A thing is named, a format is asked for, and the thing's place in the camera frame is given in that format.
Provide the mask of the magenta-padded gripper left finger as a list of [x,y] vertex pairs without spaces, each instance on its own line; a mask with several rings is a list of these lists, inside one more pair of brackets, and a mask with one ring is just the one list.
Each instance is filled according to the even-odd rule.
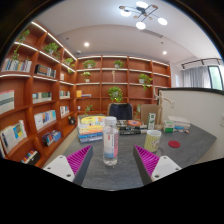
[[88,145],[69,156],[59,155],[44,170],[81,186],[92,156],[93,146]]

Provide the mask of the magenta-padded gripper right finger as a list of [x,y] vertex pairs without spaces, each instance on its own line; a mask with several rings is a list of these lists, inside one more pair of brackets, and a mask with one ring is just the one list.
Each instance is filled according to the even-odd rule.
[[137,145],[133,148],[133,155],[144,185],[181,170],[168,156],[159,157]]

